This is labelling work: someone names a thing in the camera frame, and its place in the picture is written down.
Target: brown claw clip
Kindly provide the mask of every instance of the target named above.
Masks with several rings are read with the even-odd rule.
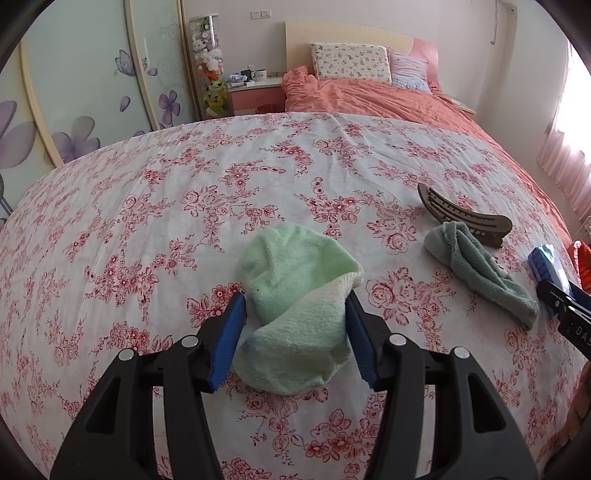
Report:
[[[440,222],[464,222],[483,245],[500,248],[503,237],[511,232],[513,223],[504,215],[471,212],[450,202],[424,183],[418,184],[418,195],[425,208]]]

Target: orange bag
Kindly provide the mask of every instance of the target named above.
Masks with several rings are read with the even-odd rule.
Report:
[[[576,240],[569,245],[567,250],[581,288],[591,294],[591,248],[581,240]]]

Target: butterfly decal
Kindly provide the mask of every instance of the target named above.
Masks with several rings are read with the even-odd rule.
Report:
[[[144,70],[147,69],[148,59],[144,58],[142,60],[142,64],[144,66]],[[113,72],[114,76],[121,72],[129,77],[135,77],[136,72],[134,61],[125,50],[119,50],[119,56],[115,59],[115,65],[117,65],[117,70]],[[149,69],[146,73],[153,77],[158,74],[158,69]]]

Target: metal screw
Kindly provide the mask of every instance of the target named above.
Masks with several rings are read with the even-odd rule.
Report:
[[[406,338],[403,337],[403,335],[400,335],[399,333],[393,333],[392,335],[390,335],[390,343],[396,346],[403,346],[406,345]]]
[[[191,348],[199,343],[199,339],[194,335],[187,335],[181,340],[181,345],[185,348]]]
[[[468,350],[466,350],[464,347],[462,346],[457,346],[453,349],[453,353],[456,355],[456,357],[458,358],[469,358],[470,357],[470,352]]]
[[[131,348],[126,348],[125,350],[121,350],[119,352],[119,360],[122,362],[126,362],[127,360],[131,360],[134,357],[134,351]]]

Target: pink nightstand drawer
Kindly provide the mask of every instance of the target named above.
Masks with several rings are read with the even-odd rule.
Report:
[[[285,110],[285,93],[281,87],[239,90],[232,92],[231,95],[232,105],[237,115],[254,113],[260,106],[268,104],[278,105],[278,111]]]

